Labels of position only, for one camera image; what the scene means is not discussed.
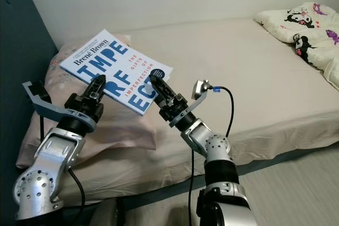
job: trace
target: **silver metal arm segment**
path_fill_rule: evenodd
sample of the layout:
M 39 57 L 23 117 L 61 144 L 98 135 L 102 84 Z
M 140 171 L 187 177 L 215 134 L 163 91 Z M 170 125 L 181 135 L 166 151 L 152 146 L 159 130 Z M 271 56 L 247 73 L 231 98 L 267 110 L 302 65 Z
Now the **silver metal arm segment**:
M 196 119 L 187 130 L 182 131 L 181 137 L 191 149 L 203 155 L 206 162 L 214 159 L 232 161 L 228 139 L 212 132 L 201 119 Z
M 14 200 L 20 206 L 17 220 L 56 211 L 63 207 L 58 198 L 62 176 L 76 161 L 84 139 L 75 133 L 52 128 L 38 147 L 33 165 L 17 179 Z

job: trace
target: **gray floor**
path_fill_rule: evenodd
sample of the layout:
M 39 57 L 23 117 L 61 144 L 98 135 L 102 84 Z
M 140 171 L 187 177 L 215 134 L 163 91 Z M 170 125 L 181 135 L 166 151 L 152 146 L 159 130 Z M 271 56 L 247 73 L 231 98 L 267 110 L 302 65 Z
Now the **gray floor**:
M 260 226 L 339 225 L 339 147 L 240 177 Z M 193 225 L 199 225 L 192 192 Z M 188 194 L 128 211 L 126 226 L 188 225 Z

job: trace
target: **white pillow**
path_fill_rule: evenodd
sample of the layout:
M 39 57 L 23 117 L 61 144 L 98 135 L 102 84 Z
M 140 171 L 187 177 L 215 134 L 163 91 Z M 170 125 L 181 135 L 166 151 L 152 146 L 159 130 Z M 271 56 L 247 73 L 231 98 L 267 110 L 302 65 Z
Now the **white pillow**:
M 129 36 L 115 35 L 125 44 L 130 44 Z M 89 39 L 71 42 L 64 45 L 49 65 L 45 88 L 49 93 L 52 104 L 64 107 L 72 93 L 81 95 L 87 85 L 59 67 L 59 63 L 82 47 Z M 104 112 L 93 133 L 85 137 L 77 163 L 97 155 L 109 148 L 145 148 L 155 150 L 155 131 L 147 117 L 141 117 L 113 99 L 103 96 Z M 44 119 L 44 134 L 57 125 L 56 122 Z M 31 124 L 22 141 L 16 166 L 25 168 L 33 163 L 33 156 L 40 144 L 40 118 L 34 112 Z

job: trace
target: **dark blue wall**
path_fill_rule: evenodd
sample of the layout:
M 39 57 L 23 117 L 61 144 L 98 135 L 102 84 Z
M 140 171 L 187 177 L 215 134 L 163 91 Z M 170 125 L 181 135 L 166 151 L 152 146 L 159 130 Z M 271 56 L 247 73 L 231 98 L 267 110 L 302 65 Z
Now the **dark blue wall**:
M 33 112 L 21 83 L 43 80 L 57 49 L 32 0 L 0 0 L 1 225 L 13 225 L 15 161 Z

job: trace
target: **cartoon character print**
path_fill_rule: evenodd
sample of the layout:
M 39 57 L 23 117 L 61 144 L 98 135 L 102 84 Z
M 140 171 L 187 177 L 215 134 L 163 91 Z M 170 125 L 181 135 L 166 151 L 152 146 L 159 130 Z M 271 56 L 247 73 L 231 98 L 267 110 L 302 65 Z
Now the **cartoon character print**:
M 326 13 L 323 13 L 323 12 L 320 10 L 320 4 L 314 3 L 314 4 L 313 4 L 313 10 L 314 10 L 317 14 L 320 14 L 320 15 L 327 15 Z
M 305 25 L 309 29 L 313 29 L 312 18 L 308 15 L 308 12 L 305 8 L 301 8 L 300 10 L 288 10 L 287 11 L 287 19 L 285 21 L 296 22 L 300 25 Z
M 295 34 L 293 36 L 293 40 L 296 43 L 296 53 L 306 62 L 309 64 L 312 64 L 308 61 L 308 54 L 307 50 L 308 48 L 314 49 L 314 47 L 311 46 L 308 42 L 308 38 L 306 36 L 300 36 L 300 34 Z
M 326 34 L 329 38 L 332 38 L 332 40 L 334 41 L 334 45 L 336 45 L 339 42 L 339 37 L 337 33 L 334 32 L 333 30 L 327 29 Z

